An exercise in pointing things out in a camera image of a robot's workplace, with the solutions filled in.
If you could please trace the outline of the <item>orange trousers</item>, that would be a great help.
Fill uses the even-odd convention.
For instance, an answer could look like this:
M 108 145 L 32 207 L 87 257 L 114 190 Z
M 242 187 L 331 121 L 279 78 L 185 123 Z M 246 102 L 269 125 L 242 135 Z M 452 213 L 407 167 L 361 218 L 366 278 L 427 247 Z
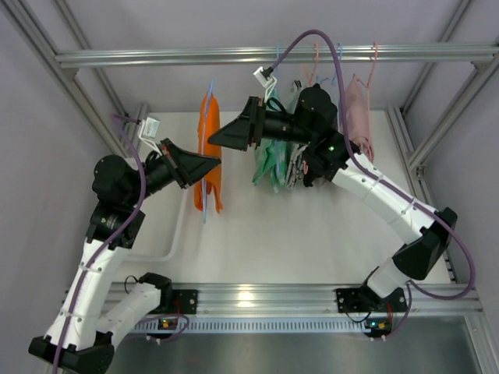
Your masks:
M 220 146 L 208 143 L 208 139 L 220 129 L 220 111 L 216 98 L 210 94 L 206 95 L 200 108 L 200 118 L 198 122 L 198 153 L 208 157 L 222 158 Z M 206 195 L 214 195 L 215 209 L 217 213 L 223 210 L 221 201 L 222 186 L 222 166 L 218 165 L 211 170 L 205 177 Z

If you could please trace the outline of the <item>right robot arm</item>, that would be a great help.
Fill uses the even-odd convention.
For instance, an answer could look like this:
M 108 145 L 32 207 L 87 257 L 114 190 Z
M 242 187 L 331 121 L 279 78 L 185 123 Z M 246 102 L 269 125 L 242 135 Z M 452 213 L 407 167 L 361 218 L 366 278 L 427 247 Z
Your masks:
M 262 139 L 304 145 L 311 186 L 324 178 L 361 199 L 402 240 L 402 247 L 373 270 L 355 289 L 358 302 L 374 311 L 409 281 L 423 281 L 450 242 L 456 213 L 442 211 L 407 195 L 380 173 L 354 143 L 333 126 L 338 109 L 319 84 L 302 90 L 293 113 L 269 111 L 259 97 L 250 97 L 242 113 L 208 139 L 209 144 L 245 151 Z

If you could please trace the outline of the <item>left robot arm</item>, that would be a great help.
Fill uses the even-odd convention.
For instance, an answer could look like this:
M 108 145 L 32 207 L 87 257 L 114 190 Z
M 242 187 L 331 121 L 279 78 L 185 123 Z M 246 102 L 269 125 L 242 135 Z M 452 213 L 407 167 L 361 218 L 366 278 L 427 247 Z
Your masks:
M 147 315 L 179 317 L 172 281 L 156 273 L 141 276 L 110 312 L 101 310 L 143 224 L 143 201 L 172 183 L 186 189 L 220 164 L 220 157 L 183 150 L 170 139 L 136 168 L 118 155 L 99 160 L 92 185 L 98 203 L 76 275 L 55 321 L 31 341 L 29 353 L 54 370 L 105 373 L 120 343 Z

